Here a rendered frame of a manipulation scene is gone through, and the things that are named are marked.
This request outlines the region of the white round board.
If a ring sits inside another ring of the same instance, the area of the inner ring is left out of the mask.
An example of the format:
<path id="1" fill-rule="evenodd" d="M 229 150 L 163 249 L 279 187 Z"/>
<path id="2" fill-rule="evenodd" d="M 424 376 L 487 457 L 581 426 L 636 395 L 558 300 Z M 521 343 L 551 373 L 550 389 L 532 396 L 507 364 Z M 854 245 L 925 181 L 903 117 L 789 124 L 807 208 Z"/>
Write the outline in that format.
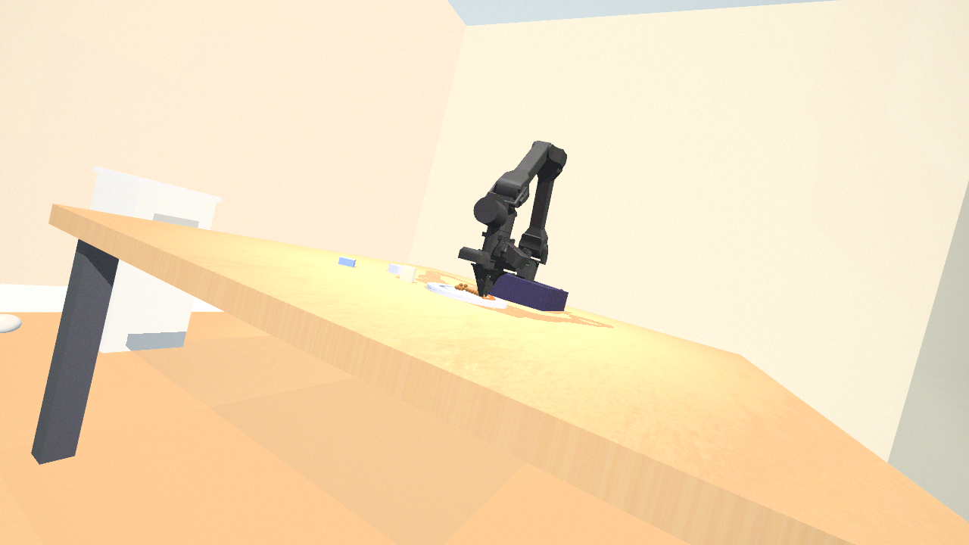
<path id="1" fill-rule="evenodd" d="M 477 306 L 493 307 L 493 308 L 506 308 L 508 304 L 505 300 L 497 299 L 495 301 L 485 300 L 482 297 L 477 296 L 477 294 L 472 294 L 471 292 L 465 292 L 465 290 L 456 290 L 454 286 L 449 284 L 441 284 L 435 282 L 427 282 L 427 290 L 432 291 L 436 294 L 442 294 L 445 297 L 450 297 L 450 299 L 456 299 L 458 301 L 467 301 L 467 303 L 477 304 Z"/>

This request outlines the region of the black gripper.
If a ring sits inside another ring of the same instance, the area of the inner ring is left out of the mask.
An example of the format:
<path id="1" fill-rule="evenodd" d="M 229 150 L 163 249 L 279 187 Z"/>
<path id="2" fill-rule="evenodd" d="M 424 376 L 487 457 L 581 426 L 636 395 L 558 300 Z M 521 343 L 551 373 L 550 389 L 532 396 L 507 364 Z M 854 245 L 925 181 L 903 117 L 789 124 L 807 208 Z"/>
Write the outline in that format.
<path id="1" fill-rule="evenodd" d="M 487 232 L 482 232 L 481 236 L 485 237 L 484 244 L 482 244 L 482 251 L 481 249 L 476 251 L 473 248 L 463 246 L 460 252 L 458 252 L 458 258 L 475 262 L 471 263 L 471 265 L 473 266 L 475 274 L 478 294 L 481 297 L 484 295 L 487 297 L 489 291 L 494 287 L 494 283 L 497 282 L 498 277 L 506 275 L 508 273 L 506 270 L 519 273 L 520 268 L 513 268 L 511 263 L 506 261 L 502 255 L 500 257 L 494 255 L 495 249 L 502 238 L 509 237 L 508 242 L 511 242 L 511 234 L 509 232 L 487 229 Z"/>

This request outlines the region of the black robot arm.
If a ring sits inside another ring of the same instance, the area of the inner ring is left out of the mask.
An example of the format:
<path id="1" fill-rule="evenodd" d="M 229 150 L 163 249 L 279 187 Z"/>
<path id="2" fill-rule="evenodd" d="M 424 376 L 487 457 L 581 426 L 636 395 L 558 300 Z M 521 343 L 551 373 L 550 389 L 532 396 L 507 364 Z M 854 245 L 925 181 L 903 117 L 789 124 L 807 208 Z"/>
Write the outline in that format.
<path id="1" fill-rule="evenodd" d="M 508 242 L 509 237 L 504 237 L 494 252 L 497 257 L 502 255 L 513 268 L 520 268 L 518 275 L 512 276 L 536 282 L 537 266 L 539 263 L 546 265 L 548 207 L 553 195 L 553 184 L 566 165 L 566 160 L 567 153 L 564 149 L 550 142 L 535 141 L 522 162 L 514 170 L 509 170 L 500 176 L 487 195 L 475 203 L 473 213 L 476 220 L 487 225 L 488 229 L 511 234 L 513 221 L 518 216 L 516 208 L 528 200 L 529 184 L 537 175 L 535 201 L 528 230 L 523 232 L 519 246 L 513 245 L 515 239 L 512 238 L 511 242 Z"/>

